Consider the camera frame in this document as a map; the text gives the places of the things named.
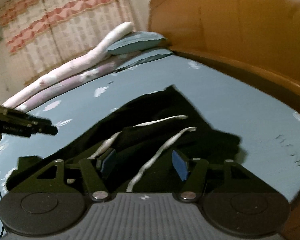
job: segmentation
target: white drawstring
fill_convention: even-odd
[[[159,156],[161,155],[161,153],[166,150],[167,148],[169,148],[173,143],[175,143],[180,136],[186,132],[186,131],[190,131],[193,132],[197,129],[197,127],[188,127],[185,128],[183,130],[181,130],[179,133],[177,133],[176,135],[172,136],[169,140],[167,140],[157,151],[157,153],[149,160],[147,161],[139,170],[138,174],[136,176],[133,177],[133,179],[129,182],[128,187],[126,189],[126,192],[132,192],[133,191],[133,187],[134,185],[141,179],[143,173],[149,169],[152,164],[154,164],[154,162],[159,158]]]
[[[165,121],[165,120],[168,120],[168,119],[186,119],[186,118],[188,118],[187,115],[176,115],[176,116],[171,116],[171,117],[168,117],[168,118],[160,119],[160,120],[157,120],[157,121],[140,123],[140,124],[135,125],[134,127],[151,125],[151,124],[154,124],[154,123],[157,123],[157,122],[162,122],[162,121]],[[117,132],[114,135],[112,135],[109,139],[105,140],[101,144],[101,146],[98,148],[98,150],[96,150],[95,153],[93,153],[91,155],[91,157],[95,158],[95,157],[98,157],[101,154],[105,153],[111,147],[112,143],[115,141],[115,139],[118,137],[118,135],[120,133],[121,132]]]

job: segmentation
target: wooden headboard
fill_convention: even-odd
[[[300,0],[151,0],[148,28],[300,113]]]

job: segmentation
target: folded black clothing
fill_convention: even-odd
[[[146,122],[154,123],[136,126]],[[172,165],[173,148],[181,150],[188,158],[204,158],[210,163],[222,164],[225,159],[235,158],[240,138],[214,130],[174,86],[126,103],[66,147],[47,158],[36,160],[26,169],[13,172],[6,186],[11,190],[55,159],[71,164],[90,157],[105,140],[120,132],[111,143],[111,148],[117,151],[116,165],[104,183],[110,192],[124,192],[130,180],[158,149],[188,127],[196,127],[196,130],[183,133],[165,149],[134,186],[134,192],[177,192],[183,182]]]

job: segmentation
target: red and beige curtain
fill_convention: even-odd
[[[11,0],[0,9],[8,68],[29,84],[130,21],[129,0]]]

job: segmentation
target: mattress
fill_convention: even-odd
[[[17,167],[19,156],[47,157],[83,134],[120,106],[143,94],[175,87],[214,129],[241,137],[237,161],[287,200],[300,190],[300,120],[275,98],[198,62],[168,56],[109,74],[68,91],[30,114],[49,118],[56,136],[3,135],[0,189]],[[280,239],[273,236],[267,239]]]

